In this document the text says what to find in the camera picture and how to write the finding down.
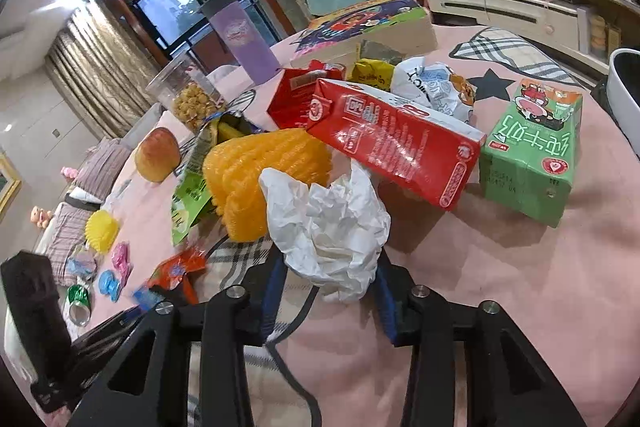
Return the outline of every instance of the crushed green can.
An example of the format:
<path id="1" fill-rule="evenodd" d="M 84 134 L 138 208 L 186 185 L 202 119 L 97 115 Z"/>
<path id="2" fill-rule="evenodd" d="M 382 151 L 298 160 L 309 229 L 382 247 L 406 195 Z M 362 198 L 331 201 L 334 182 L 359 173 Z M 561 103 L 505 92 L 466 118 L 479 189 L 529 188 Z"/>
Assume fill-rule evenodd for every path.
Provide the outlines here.
<path id="1" fill-rule="evenodd" d="M 66 292 L 69 301 L 69 318 L 76 326 L 84 327 L 91 318 L 89 291 L 80 284 L 74 284 Z"/>

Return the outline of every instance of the black star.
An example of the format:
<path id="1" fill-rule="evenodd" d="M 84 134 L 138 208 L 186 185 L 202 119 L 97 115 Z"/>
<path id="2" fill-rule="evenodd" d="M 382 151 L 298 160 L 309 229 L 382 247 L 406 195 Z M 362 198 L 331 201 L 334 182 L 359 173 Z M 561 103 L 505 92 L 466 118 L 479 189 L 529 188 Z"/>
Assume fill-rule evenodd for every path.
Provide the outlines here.
<path id="1" fill-rule="evenodd" d="M 514 83 L 514 80 L 506 80 L 500 78 L 494 73 L 494 70 L 486 70 L 484 76 L 476 76 L 468 80 L 476 86 L 476 102 L 478 100 L 484 100 L 486 98 L 500 98 L 502 100 L 510 100 L 507 87 Z"/>

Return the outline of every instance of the yellow toy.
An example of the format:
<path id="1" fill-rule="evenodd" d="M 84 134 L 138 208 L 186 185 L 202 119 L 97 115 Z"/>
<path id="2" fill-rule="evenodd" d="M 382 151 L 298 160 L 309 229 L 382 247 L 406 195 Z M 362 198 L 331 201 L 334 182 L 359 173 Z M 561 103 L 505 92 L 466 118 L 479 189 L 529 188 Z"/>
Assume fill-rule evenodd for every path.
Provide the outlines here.
<path id="1" fill-rule="evenodd" d="M 267 233 L 267 206 L 258 185 L 258 177 L 267 167 L 307 185 L 326 186 L 331 153 L 304 129 L 253 134 L 213 147 L 202 173 L 216 212 L 233 241 L 255 241 Z"/>
<path id="2" fill-rule="evenodd" d="M 120 226 L 106 210 L 98 210 L 86 222 L 84 235 L 89 246 L 98 253 L 108 253 Z"/>

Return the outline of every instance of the plaid fabric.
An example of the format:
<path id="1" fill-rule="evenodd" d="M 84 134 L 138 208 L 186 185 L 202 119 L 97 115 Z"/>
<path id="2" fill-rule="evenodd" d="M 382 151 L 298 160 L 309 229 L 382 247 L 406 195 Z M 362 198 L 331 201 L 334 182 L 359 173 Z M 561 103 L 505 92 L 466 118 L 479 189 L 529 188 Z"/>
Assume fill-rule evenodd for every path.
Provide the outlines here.
<path id="1" fill-rule="evenodd" d="M 76 178 L 76 187 L 82 188 L 100 201 L 104 201 L 129 158 L 131 149 L 118 138 L 103 138 L 98 149 L 84 162 Z"/>
<path id="2" fill-rule="evenodd" d="M 201 302 L 220 290 L 238 284 L 246 271 L 264 263 L 273 241 L 263 237 L 254 243 L 233 243 L 222 239 L 207 260 L 207 272 L 194 282 Z M 256 425 L 321 424 L 314 397 L 294 379 L 275 346 L 289 336 L 306 316 L 317 289 L 292 271 L 287 273 L 280 309 L 273 333 L 262 347 L 244 348 L 244 365 L 252 412 Z M 188 425 L 200 426 L 200 343 L 191 349 Z"/>
<path id="3" fill-rule="evenodd" d="M 84 227 L 92 214 L 90 210 L 82 210 L 82 208 L 61 203 L 60 212 L 52 225 L 54 231 L 51 242 L 43 254 L 51 261 L 56 284 L 61 286 L 76 284 L 78 278 L 66 272 L 66 260 L 76 245 L 84 242 Z"/>
<path id="4" fill-rule="evenodd" d="M 525 39 L 500 28 L 485 28 L 450 52 L 451 58 L 489 60 L 539 80 L 575 85 L 573 77 Z"/>

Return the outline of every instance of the yellow snack bag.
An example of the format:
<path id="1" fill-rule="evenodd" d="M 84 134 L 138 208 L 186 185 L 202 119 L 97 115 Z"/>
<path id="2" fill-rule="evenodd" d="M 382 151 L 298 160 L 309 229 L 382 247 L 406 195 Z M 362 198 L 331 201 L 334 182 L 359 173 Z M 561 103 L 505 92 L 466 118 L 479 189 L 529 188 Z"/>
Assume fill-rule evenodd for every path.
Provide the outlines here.
<path id="1" fill-rule="evenodd" d="M 382 60 L 361 58 L 353 67 L 350 81 L 390 92 L 391 78 L 394 76 L 395 68 L 395 66 Z"/>

